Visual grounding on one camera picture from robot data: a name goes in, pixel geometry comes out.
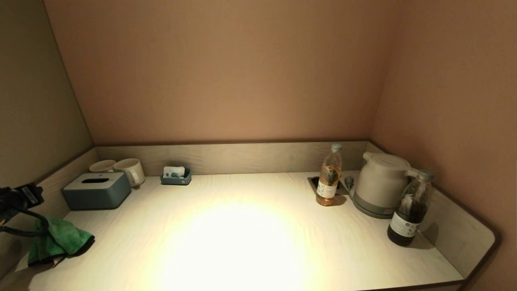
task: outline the gray tissue box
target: gray tissue box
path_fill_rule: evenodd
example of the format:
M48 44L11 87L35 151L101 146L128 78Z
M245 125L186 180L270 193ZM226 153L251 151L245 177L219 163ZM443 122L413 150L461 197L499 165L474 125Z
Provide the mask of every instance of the gray tissue box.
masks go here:
M114 209L131 192L125 173L85 173L62 189L72 210Z

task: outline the black cable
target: black cable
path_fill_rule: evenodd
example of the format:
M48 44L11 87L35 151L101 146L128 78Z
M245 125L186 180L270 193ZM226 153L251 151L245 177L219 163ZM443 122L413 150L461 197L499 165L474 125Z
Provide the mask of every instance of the black cable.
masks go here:
M22 237L39 237L43 236L47 233L49 230L49 221L43 216L36 212L32 212L29 210L21 209L15 206L11 206L14 210L19 211L21 213L30 215L32 217L35 217L39 220L41 220L41 229L39 231L26 231L26 230L20 230L15 228L10 228L7 226L0 226L0 232L6 232L8 234L12 234L15 236L22 236Z

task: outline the blue tray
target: blue tray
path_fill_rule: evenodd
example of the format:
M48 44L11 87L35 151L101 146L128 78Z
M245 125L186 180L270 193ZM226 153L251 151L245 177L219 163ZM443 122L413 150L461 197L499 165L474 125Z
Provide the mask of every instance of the blue tray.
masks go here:
M190 169L185 168L184 178L164 177L163 175L161 175L160 180L162 181L162 185L186 186L190 184L190 181L192 180L192 174L190 173Z

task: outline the bottle cap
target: bottle cap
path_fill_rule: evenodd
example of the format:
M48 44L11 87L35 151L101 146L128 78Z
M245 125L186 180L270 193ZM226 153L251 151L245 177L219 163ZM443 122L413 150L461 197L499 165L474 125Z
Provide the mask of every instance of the bottle cap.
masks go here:
M434 179L434 173L429 170L422 169L418 171L417 177L422 180L432 181Z
M332 151L333 152L341 152L341 149L343 149L343 146L340 145L339 143L333 143L332 144Z

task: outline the kettle base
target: kettle base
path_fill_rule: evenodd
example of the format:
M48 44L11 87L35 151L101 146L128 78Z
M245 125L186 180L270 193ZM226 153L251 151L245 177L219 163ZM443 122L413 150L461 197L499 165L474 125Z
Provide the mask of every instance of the kettle base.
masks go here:
M355 207L357 209L359 209L359 211L361 211L362 213L364 213L368 216L377 218L377 219L391 219L393 217L393 213L392 214L378 214L378 213L374 213L374 212L371 212L371 211L363 208L359 203L357 203L356 199L354 199L355 198L354 194L355 194L355 188L353 188L352 192L350 193L350 199L354 203Z

